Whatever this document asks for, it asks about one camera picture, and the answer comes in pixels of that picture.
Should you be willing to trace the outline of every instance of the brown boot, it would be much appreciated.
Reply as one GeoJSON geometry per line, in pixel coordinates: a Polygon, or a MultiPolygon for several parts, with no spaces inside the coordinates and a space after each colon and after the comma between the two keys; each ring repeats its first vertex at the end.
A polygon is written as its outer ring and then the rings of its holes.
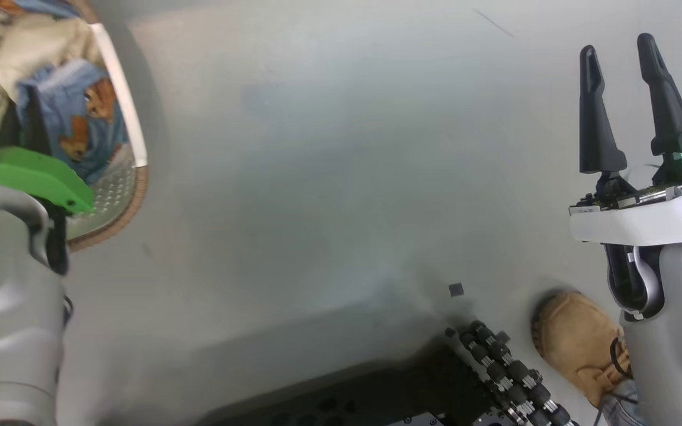
{"type": "MultiPolygon", "coordinates": [[[[587,297],[571,291],[557,294],[536,312],[531,328],[538,353],[598,408],[601,396],[624,378],[610,354],[622,329],[587,297]]],[[[615,356],[627,372],[630,358],[622,343],[616,344],[615,356]]]]}

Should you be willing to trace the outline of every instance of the clothing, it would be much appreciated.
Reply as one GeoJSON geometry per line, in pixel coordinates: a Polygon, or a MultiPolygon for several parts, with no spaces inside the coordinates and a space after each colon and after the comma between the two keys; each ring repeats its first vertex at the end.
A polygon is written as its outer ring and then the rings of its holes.
{"type": "Polygon", "coordinates": [[[46,14],[10,16],[0,11],[0,121],[6,98],[17,99],[18,81],[79,57],[103,67],[92,30],[82,19],[55,21],[46,14]]]}
{"type": "Polygon", "coordinates": [[[27,88],[38,94],[52,156],[87,184],[95,183],[121,145],[128,142],[120,105],[106,71],[85,59],[44,67],[17,84],[17,114],[28,126],[27,88]]]}
{"type": "Polygon", "coordinates": [[[609,426],[646,426],[638,404],[617,399],[615,395],[638,401],[636,383],[623,380],[612,393],[601,397],[601,415],[609,426]]]}
{"type": "Polygon", "coordinates": [[[54,17],[78,17],[79,14],[65,0],[4,0],[0,1],[0,8],[10,13],[17,13],[18,9],[54,17]]]}
{"type": "Polygon", "coordinates": [[[617,363],[625,370],[630,366],[619,340],[622,329],[580,293],[563,291],[544,302],[531,328],[539,355],[595,407],[623,380],[610,353],[613,340],[617,363]]]}

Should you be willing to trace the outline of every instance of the metal mesh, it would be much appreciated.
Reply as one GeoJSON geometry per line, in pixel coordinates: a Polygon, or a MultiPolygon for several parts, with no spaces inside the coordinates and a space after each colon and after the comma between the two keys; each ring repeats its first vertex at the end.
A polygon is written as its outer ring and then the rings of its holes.
{"type": "Polygon", "coordinates": [[[133,149],[127,144],[114,156],[102,178],[91,186],[93,213],[81,213],[67,219],[67,239],[73,240],[111,224],[130,205],[135,185],[133,149]]]}

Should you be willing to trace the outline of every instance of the jeans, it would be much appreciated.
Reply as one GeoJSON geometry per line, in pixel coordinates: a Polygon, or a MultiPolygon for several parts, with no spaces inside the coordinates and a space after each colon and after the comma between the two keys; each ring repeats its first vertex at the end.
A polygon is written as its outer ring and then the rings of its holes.
{"type": "Polygon", "coordinates": [[[609,426],[646,426],[638,405],[624,399],[638,401],[636,383],[632,380],[623,380],[612,394],[604,395],[601,399],[601,417],[606,419],[609,426]]]}

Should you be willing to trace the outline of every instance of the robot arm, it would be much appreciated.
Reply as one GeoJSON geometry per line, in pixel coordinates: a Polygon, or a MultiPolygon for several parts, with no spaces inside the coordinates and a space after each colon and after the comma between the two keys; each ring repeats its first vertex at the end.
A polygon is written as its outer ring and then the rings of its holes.
{"type": "Polygon", "coordinates": [[[662,165],[636,191],[618,173],[617,149],[592,46],[580,56],[580,171],[601,172],[595,194],[570,208],[571,232],[601,243],[630,353],[639,404],[650,426],[682,424],[682,99],[654,38],[638,38],[655,122],[652,153],[662,165]]]}
{"type": "Polygon", "coordinates": [[[65,216],[53,207],[0,186],[0,423],[54,424],[71,308],[65,216]]]}

